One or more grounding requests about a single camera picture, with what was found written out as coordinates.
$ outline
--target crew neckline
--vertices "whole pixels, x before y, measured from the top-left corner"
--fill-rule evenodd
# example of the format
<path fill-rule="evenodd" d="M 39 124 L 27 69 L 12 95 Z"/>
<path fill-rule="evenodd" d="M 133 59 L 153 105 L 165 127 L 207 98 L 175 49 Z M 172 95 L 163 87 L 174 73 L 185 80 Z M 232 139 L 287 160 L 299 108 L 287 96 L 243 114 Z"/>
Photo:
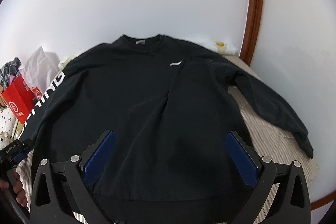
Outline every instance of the crew neckline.
<path fill-rule="evenodd" d="M 129 47 L 140 51 L 140 52 L 148 52 L 158 49 L 164 42 L 164 35 L 158 34 L 155 37 L 148 38 L 134 38 L 128 37 L 127 35 L 123 35 L 121 37 L 123 42 L 127 44 Z M 137 41 L 144 40 L 144 44 L 137 44 Z"/>

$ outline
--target white plastic bag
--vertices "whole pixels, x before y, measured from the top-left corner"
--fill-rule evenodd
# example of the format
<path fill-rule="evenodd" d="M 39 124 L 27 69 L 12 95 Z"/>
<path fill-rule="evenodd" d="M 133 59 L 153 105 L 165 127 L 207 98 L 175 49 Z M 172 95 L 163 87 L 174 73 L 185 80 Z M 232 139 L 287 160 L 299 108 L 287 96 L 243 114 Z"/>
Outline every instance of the white plastic bag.
<path fill-rule="evenodd" d="M 59 70 L 57 65 L 46 57 L 43 48 L 39 47 L 28 61 L 20 66 L 19 71 L 35 96 L 40 99 Z"/>

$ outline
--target beige striped fabric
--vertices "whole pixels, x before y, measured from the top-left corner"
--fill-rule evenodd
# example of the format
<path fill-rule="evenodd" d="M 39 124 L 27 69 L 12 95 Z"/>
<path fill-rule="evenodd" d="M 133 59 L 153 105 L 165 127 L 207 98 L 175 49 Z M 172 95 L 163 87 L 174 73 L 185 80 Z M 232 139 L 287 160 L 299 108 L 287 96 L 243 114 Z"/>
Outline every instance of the beige striped fabric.
<path fill-rule="evenodd" d="M 238 57 L 226 56 L 226 58 L 249 74 L 260 79 L 251 70 L 251 68 Z M 241 116 L 243 117 L 249 130 L 256 152 L 260 156 L 267 155 L 272 159 L 273 162 L 281 164 L 290 164 L 293 160 L 298 160 L 302 164 L 307 183 L 310 184 L 317 175 L 319 166 L 314 159 L 309 159 L 308 156 L 303 153 L 296 143 L 292 133 L 275 127 L 259 117 L 237 87 L 230 86 L 228 92 L 234 97 L 239 105 Z M 16 169 L 16 171 L 21 176 L 23 188 L 26 191 L 28 198 L 28 208 L 30 208 L 30 197 L 32 193 L 30 170 L 32 165 L 32 156 L 33 151 L 28 154 L 27 159 L 23 160 Z M 265 219 L 277 189 L 278 185 L 273 185 L 268 198 L 254 223 L 259 223 Z M 74 213 L 74 215 L 77 220 L 81 221 L 82 223 L 86 223 L 82 215 L 77 213 Z"/>

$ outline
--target red shopping bag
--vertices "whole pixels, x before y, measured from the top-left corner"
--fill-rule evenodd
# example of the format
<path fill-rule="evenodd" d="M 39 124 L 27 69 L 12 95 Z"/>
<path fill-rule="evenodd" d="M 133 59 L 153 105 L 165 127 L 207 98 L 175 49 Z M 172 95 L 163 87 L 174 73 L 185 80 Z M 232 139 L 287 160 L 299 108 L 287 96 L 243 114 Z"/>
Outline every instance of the red shopping bag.
<path fill-rule="evenodd" d="M 22 76 L 16 78 L 1 95 L 19 122 L 24 124 L 34 107 L 34 93 L 26 85 Z"/>

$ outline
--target clothing tag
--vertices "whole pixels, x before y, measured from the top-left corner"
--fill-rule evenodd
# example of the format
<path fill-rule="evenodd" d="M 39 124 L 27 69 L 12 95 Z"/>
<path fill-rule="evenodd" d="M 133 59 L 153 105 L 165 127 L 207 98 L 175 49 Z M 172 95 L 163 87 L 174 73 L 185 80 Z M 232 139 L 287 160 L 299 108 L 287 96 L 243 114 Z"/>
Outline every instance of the clothing tag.
<path fill-rule="evenodd" d="M 139 44 L 145 44 L 145 39 L 136 41 L 136 44 L 137 45 L 139 45 Z"/>

